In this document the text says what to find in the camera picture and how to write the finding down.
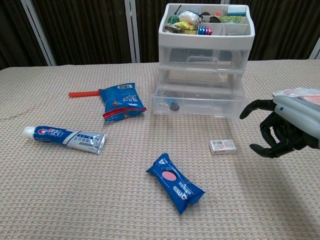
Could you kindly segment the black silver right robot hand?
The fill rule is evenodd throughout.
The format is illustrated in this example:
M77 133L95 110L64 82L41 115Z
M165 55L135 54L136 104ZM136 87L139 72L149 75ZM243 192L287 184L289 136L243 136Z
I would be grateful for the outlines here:
M254 110L271 113L259 125L269 148L250 144L250 148L264 158L278 158L305 147L320 148L320 106L304 97L274 96L249 103L239 118L245 119Z

